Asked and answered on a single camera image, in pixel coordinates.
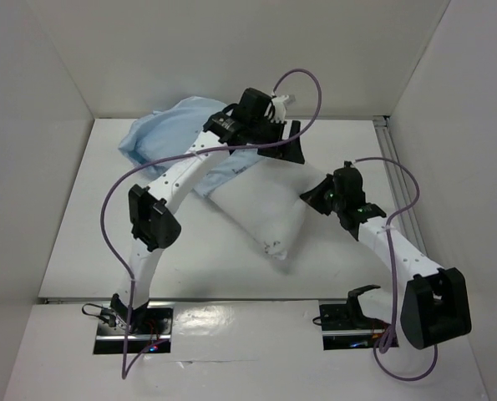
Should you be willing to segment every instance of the white wall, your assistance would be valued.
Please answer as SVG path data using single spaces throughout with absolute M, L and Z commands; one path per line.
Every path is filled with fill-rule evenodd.
M 497 0 L 453 0 L 390 129 L 423 186 L 431 256 L 468 275 L 470 339 L 497 400 Z
M 199 94 L 238 101 L 293 67 L 323 115 L 389 114 L 448 0 L 29 0 L 99 117 Z M 308 79 L 293 114 L 310 115 Z
M 0 399 L 92 116 L 24 0 L 0 0 Z

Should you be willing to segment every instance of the blue cloth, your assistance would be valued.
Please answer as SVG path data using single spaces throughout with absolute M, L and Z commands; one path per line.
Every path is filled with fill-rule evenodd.
M 195 142 L 209 117 L 224 109 L 225 104 L 213 99 L 192 97 L 181 100 L 166 111 L 155 111 L 136 120 L 119 150 L 137 166 L 148 161 L 184 154 Z M 198 195 L 207 197 L 214 189 L 235 178 L 242 171 L 262 160 L 257 150 L 236 150 L 211 170 L 196 186 Z M 175 161 L 154 165 L 144 170 L 154 180 L 165 173 Z

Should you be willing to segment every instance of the purple cable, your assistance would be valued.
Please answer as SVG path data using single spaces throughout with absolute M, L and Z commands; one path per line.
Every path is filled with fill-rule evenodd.
M 120 186 L 120 184 L 128 177 L 132 176 L 133 174 L 137 173 L 138 171 L 141 171 L 143 169 L 146 169 L 152 165 L 158 165 L 161 163 L 166 163 L 169 161 L 174 161 L 174 160 L 183 160 L 183 159 L 188 159 L 190 157 L 195 157 L 196 155 L 200 155 L 203 153 L 210 153 L 210 152 L 217 152 L 220 150 L 246 150 L 246 149 L 266 149 L 266 148 L 273 148 L 276 146 L 288 144 L 289 142 L 292 142 L 293 140 L 297 139 L 300 137 L 300 135 L 303 135 L 308 129 L 311 128 L 313 123 L 318 117 L 319 112 L 321 111 L 321 105 L 322 105 L 322 88 L 320 83 L 318 82 L 317 77 L 311 73 L 310 71 L 306 69 L 292 69 L 285 74 L 282 75 L 280 79 L 278 79 L 278 82 L 276 85 L 274 85 L 274 89 L 272 90 L 273 92 L 276 92 L 278 87 L 280 86 L 281 82 L 285 78 L 287 78 L 289 75 L 294 74 L 294 73 L 302 73 L 309 78 L 312 79 L 313 83 L 315 86 L 317 86 L 317 108 L 315 109 L 315 112 L 313 113 L 312 118 L 309 120 L 309 122 L 304 126 L 303 129 L 301 129 L 297 134 L 293 135 L 292 137 L 286 139 L 286 140 L 280 140 L 278 142 L 274 142 L 272 144 L 264 144 L 264 145 L 239 145 L 239 146 L 216 146 L 214 148 L 208 148 L 208 149 L 203 149 L 199 150 L 195 153 L 188 153 L 184 155 L 177 155 L 177 156 L 171 156 L 171 157 L 166 157 L 164 159 L 158 159 L 158 160 L 152 160 L 149 161 L 148 163 L 145 163 L 143 165 L 140 165 L 138 167 L 135 167 L 134 169 L 128 171 L 124 175 L 122 175 L 120 178 L 116 180 L 116 182 L 113 184 L 113 186 L 109 189 L 107 192 L 107 195 L 105 196 L 104 203 L 101 206 L 101 212 L 99 213 L 99 226 L 101 228 L 101 235 L 104 238 L 105 243 L 107 244 L 107 247 L 113 252 L 113 255 L 119 260 L 119 262 L 124 266 L 125 270 L 129 274 L 129 278 L 131 279 L 131 284 L 130 284 L 130 289 L 129 289 L 129 305 L 128 305 L 128 314 L 127 314 L 127 321 L 131 322 L 131 315 L 133 313 L 133 300 L 134 300 L 134 273 L 131 270 L 131 267 L 129 264 L 125 261 L 125 259 L 119 254 L 119 252 L 114 248 L 113 243 L 109 239 L 109 236 L 107 235 L 107 230 L 105 229 L 105 212 L 107 211 L 107 205 L 109 204 L 109 201 L 114 193 L 114 191 Z M 133 366 L 134 362 L 142 355 L 143 353 L 146 353 L 146 349 L 141 350 L 133 360 L 129 363 L 129 366 L 127 366 L 127 357 L 128 357 L 128 336 L 129 336 L 129 324 L 126 324 L 125 326 L 125 331 L 124 331 L 124 347 L 123 347 L 123 356 L 122 356 L 122 379 L 127 378 L 127 375 L 129 373 L 129 370 Z
M 415 185 L 415 197 L 413 200 L 403 207 L 402 209 L 399 209 L 395 211 L 392 215 L 388 217 L 387 226 L 391 225 L 391 222 L 393 219 L 404 213 L 405 211 L 410 210 L 412 207 L 415 206 L 415 204 L 418 202 L 418 198 L 421 196 L 421 189 L 418 185 L 417 179 L 413 176 L 410 170 L 408 170 L 406 167 L 401 165 L 395 160 L 391 160 L 385 157 L 364 157 L 361 159 L 357 159 L 355 163 L 361 163 L 362 161 L 371 161 L 371 160 L 381 160 L 385 161 L 387 163 L 392 163 L 399 167 L 402 171 L 404 171 L 408 177 L 412 180 L 413 185 Z M 390 348 L 391 345 L 393 344 L 393 340 L 397 336 L 397 313 L 398 313 L 398 281 L 397 281 L 397 261 L 395 259 L 395 248 L 393 245 L 393 237 L 391 236 L 391 230 L 386 230 L 388 234 L 388 246 L 389 246 L 389 259 L 391 261 L 391 281 L 392 281 L 392 291 L 393 291 L 393 311 L 391 314 L 391 325 L 388 327 L 388 329 L 383 333 L 383 335 L 374 343 L 373 347 L 373 352 L 374 352 L 374 359 L 376 360 L 376 363 L 378 366 L 389 376 L 392 378 L 396 378 L 397 380 L 401 380 L 403 382 L 416 382 L 418 380 L 421 380 L 423 378 L 426 378 L 429 374 L 432 373 L 432 371 L 435 368 L 435 365 L 438 362 L 438 346 L 437 344 L 434 345 L 434 360 L 432 361 L 432 364 L 428 368 L 428 370 L 422 374 L 419 374 L 419 376 L 416 376 L 414 378 L 405 378 L 402 376 L 398 376 L 394 373 L 389 372 L 380 362 L 378 358 L 378 353 L 377 350 L 380 353 L 386 353 Z

